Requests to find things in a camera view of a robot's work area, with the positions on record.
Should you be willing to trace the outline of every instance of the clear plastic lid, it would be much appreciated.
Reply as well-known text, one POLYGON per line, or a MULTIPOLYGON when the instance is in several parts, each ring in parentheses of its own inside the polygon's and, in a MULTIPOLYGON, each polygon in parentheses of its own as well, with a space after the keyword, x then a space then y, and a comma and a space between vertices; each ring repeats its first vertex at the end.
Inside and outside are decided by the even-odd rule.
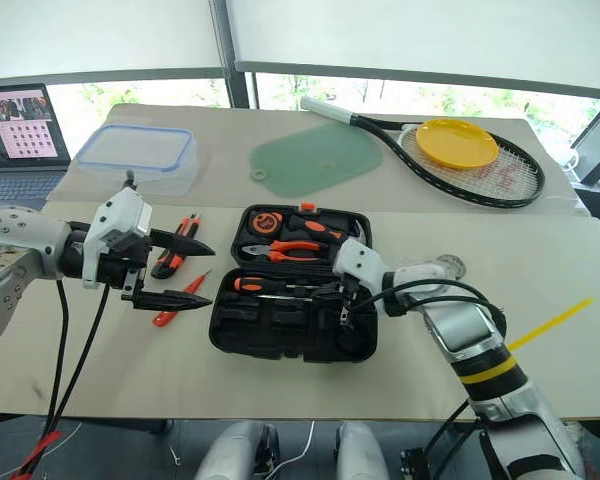
POLYGON ((76 155, 81 168, 171 173, 195 148, 189 130, 141 125, 105 125, 76 155))

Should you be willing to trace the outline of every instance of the laptop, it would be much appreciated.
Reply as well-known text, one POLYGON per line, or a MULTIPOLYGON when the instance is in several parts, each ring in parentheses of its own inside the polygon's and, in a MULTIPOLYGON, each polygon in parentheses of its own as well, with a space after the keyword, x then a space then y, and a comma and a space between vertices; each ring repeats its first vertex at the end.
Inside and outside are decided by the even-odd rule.
POLYGON ((0 87, 0 205, 41 209, 70 161, 46 87, 0 87))

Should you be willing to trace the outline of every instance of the yellow stripe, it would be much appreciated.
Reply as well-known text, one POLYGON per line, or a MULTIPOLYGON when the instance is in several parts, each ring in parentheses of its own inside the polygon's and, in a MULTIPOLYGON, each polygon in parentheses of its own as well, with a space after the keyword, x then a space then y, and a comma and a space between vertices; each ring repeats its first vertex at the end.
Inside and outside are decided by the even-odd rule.
POLYGON ((491 380, 492 378, 497 377, 498 375, 502 375, 503 373, 508 372, 516 365, 517 365, 516 359, 513 357, 509 357, 501 364, 496 365, 495 367, 491 367, 488 370, 485 370, 480 373, 475 373, 473 375, 467 375, 465 377, 460 377, 460 381, 462 383, 464 383, 465 385, 470 385, 472 383, 484 382, 486 380, 491 380))
POLYGON ((576 313, 578 313, 580 310, 582 310, 583 308, 588 307, 592 303, 593 303, 593 298, 587 298, 586 300, 583 300, 582 302, 580 302, 577 305, 571 307, 569 310, 567 310, 566 312, 562 313, 561 315, 558 315, 557 317, 549 320, 544 325, 541 325, 538 328, 536 328, 535 330, 532 330, 531 332, 529 332, 526 335, 522 336, 521 338, 519 338, 515 342, 510 343, 508 345, 509 350, 515 350, 516 348, 520 348, 521 346, 525 345, 526 343, 529 343, 531 340, 535 339, 536 337, 539 337, 543 333, 547 333, 550 329, 552 329, 556 325, 560 325, 567 318, 572 317, 573 315, 575 315, 576 313))

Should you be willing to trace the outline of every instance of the yellow stick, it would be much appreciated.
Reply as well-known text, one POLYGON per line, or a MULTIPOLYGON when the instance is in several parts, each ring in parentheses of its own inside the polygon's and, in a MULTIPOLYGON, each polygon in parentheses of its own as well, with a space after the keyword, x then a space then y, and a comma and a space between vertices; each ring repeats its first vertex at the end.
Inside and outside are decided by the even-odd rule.
POLYGON ((550 329, 552 329, 556 325, 560 325, 567 318, 572 317, 573 315, 575 315, 576 313, 578 313, 580 310, 582 310, 583 308, 588 307, 592 303, 593 303, 593 298, 587 298, 587 299, 583 300, 582 302, 578 303, 577 305, 574 305, 573 307, 571 307, 566 312, 558 315, 557 317, 552 318, 551 320, 549 320, 544 325, 540 325, 538 328, 530 331, 526 335, 523 335, 522 337, 520 337, 515 342, 510 343, 509 344, 509 350, 515 350, 516 348, 519 348, 522 345, 525 345, 526 343, 529 343, 534 338, 539 337, 543 333, 547 333, 550 329))

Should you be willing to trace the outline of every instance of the tennis racket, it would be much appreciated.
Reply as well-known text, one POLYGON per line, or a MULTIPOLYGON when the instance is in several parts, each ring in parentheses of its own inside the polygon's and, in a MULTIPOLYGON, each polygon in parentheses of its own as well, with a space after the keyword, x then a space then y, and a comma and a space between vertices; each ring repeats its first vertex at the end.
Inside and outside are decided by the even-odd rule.
POLYGON ((538 162, 517 145, 493 133, 498 144, 496 160, 485 167, 459 170, 429 158, 416 142, 419 122, 391 122, 355 114, 303 97, 300 106, 332 120, 362 128, 382 140, 420 178, 434 187, 469 202, 496 208, 519 208, 533 202, 544 187, 538 162), (398 131, 395 138, 387 133, 398 131))

